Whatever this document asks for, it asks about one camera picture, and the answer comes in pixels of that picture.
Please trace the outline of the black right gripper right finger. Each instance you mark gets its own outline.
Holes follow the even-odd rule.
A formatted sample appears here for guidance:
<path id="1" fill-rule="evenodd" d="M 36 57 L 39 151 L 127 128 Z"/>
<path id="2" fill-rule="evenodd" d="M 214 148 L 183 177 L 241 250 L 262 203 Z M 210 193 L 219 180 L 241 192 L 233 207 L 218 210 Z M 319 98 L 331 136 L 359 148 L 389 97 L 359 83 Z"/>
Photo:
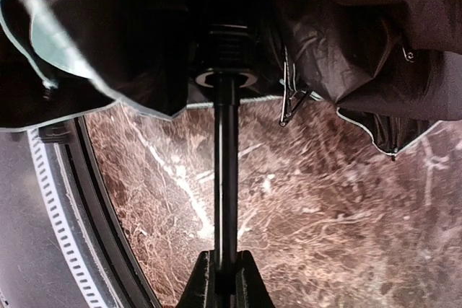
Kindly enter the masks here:
<path id="1" fill-rule="evenodd" d="M 248 250 L 238 253 L 235 301 L 237 308 L 275 308 L 256 262 Z"/>

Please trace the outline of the mint green folding umbrella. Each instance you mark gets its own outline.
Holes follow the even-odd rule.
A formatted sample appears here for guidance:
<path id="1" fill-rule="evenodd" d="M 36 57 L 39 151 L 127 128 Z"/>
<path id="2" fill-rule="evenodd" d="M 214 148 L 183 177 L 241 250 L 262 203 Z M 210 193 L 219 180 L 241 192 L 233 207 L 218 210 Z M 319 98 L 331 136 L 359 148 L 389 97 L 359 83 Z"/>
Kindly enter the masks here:
<path id="1" fill-rule="evenodd" d="M 396 155 L 461 119 L 461 0 L 1 0 L 1 127 L 121 101 L 216 108 L 217 269 L 236 261 L 241 97 L 316 93 Z"/>

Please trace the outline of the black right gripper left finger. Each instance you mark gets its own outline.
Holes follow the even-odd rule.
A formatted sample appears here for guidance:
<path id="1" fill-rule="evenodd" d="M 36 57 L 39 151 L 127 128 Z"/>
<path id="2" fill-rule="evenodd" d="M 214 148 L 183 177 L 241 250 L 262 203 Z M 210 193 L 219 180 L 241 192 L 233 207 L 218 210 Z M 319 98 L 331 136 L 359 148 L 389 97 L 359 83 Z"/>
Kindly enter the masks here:
<path id="1" fill-rule="evenodd" d="M 215 274 L 214 251 L 201 252 L 176 307 L 216 307 Z"/>

